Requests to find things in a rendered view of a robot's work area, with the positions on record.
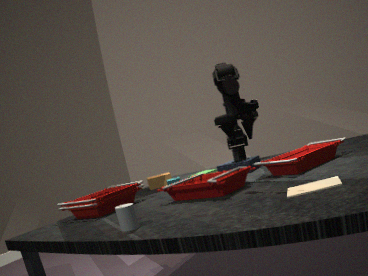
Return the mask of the grey cylinder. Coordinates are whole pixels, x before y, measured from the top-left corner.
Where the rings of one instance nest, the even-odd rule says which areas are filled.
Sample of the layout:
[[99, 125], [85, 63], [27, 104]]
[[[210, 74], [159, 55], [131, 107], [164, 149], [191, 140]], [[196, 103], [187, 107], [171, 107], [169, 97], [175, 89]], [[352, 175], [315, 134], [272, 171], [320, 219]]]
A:
[[121, 232], [133, 231], [140, 227], [133, 203], [115, 207]]

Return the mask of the tan rectangular block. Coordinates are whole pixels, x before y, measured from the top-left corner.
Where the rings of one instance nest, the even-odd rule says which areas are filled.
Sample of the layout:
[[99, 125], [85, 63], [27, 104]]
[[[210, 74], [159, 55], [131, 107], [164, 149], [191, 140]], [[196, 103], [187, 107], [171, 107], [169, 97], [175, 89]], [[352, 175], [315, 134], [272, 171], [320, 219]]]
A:
[[146, 178], [146, 179], [149, 183], [150, 189], [153, 190], [153, 189], [167, 186], [167, 180], [170, 180], [172, 178], [171, 178], [170, 173], [166, 173], [166, 174], [162, 174], [162, 175], [158, 175], [158, 176], [154, 176], [154, 177]]

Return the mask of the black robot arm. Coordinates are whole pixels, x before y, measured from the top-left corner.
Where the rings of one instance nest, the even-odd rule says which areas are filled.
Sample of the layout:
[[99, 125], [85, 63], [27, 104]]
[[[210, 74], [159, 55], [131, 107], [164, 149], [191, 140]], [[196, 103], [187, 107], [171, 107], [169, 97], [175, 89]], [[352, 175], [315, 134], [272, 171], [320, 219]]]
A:
[[[213, 82], [217, 87], [218, 91], [222, 94], [223, 100], [227, 100], [233, 97], [240, 97], [239, 88], [240, 84], [237, 80], [239, 80], [239, 73], [235, 66], [232, 63], [227, 64], [227, 62], [219, 63], [215, 65], [215, 70], [212, 72]], [[242, 99], [243, 102], [235, 103], [235, 111], [245, 111], [247, 113], [256, 112], [256, 109], [259, 108], [259, 104], [257, 100], [250, 100], [250, 102], [246, 102], [245, 99]], [[246, 158], [246, 153], [244, 146], [248, 146], [247, 135], [243, 133], [241, 127], [237, 124], [237, 120], [233, 120], [234, 124], [234, 133], [236, 138], [236, 143], [227, 136], [227, 142], [229, 146], [229, 150], [232, 149], [232, 155], [234, 161], [231, 163], [243, 162], [249, 160], [250, 158]], [[240, 145], [244, 144], [245, 145]], [[235, 146], [240, 145], [240, 146]], [[231, 146], [235, 146], [230, 148]]]

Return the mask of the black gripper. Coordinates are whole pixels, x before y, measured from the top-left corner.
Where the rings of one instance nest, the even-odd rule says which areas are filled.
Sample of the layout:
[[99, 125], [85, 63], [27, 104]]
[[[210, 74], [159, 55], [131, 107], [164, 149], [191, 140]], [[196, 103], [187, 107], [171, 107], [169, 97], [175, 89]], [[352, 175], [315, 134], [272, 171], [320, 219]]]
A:
[[[215, 125], [221, 125], [218, 126], [221, 128], [228, 137], [233, 141], [233, 143], [236, 143], [235, 133], [234, 133], [234, 124], [235, 122], [232, 122], [233, 120], [241, 119], [243, 120], [241, 122], [247, 136], [249, 139], [252, 139], [253, 137], [253, 125], [254, 120], [259, 117], [257, 111], [247, 113], [245, 111], [235, 111], [235, 103], [243, 102], [240, 97], [233, 97], [227, 100], [224, 100], [225, 103], [223, 103], [224, 106], [227, 107], [228, 114], [224, 114], [218, 117], [215, 117]], [[255, 118], [254, 118], [255, 117]]]

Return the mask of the small cyan block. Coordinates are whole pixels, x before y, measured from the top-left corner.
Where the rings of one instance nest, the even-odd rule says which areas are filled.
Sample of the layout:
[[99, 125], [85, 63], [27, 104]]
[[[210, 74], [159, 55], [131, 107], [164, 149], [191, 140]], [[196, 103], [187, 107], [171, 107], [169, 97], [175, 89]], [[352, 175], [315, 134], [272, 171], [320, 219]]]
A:
[[172, 184], [175, 184], [177, 182], [180, 182], [180, 178], [174, 178], [174, 179], [170, 179], [170, 180], [167, 180], [167, 185], [172, 185]]

